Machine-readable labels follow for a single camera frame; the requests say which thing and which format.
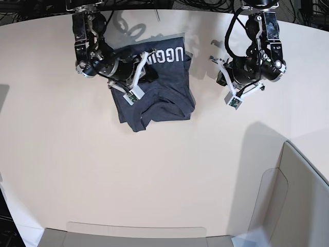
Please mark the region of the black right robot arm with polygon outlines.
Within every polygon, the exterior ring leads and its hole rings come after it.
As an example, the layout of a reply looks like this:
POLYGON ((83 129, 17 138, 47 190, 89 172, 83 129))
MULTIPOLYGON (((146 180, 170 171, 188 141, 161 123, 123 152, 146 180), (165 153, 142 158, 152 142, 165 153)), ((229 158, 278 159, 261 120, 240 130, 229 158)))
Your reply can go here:
POLYGON ((105 40, 105 32, 112 19, 105 17, 98 6, 102 1, 66 1, 66 9, 72 11, 72 31, 75 37, 76 71, 87 78, 96 75, 108 80, 130 94, 139 83, 151 83, 158 73, 147 64, 156 50, 143 51, 136 56, 130 47, 114 50, 105 40))

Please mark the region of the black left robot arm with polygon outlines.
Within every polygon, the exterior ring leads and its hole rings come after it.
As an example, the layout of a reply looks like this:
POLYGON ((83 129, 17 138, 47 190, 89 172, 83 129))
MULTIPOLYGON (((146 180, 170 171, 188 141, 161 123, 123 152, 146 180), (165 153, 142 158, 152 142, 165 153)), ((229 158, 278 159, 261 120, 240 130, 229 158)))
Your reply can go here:
POLYGON ((230 87, 234 96, 242 98, 257 90, 265 90, 263 80, 275 82, 286 72, 283 59, 280 27, 274 9, 278 1, 242 1, 239 9, 233 9, 233 17, 224 38, 224 47, 229 58, 224 61, 215 57, 210 60, 221 66, 216 82, 230 87), (244 56, 236 55, 229 46, 229 39, 239 15, 249 11, 250 15, 241 26, 251 44, 244 56))

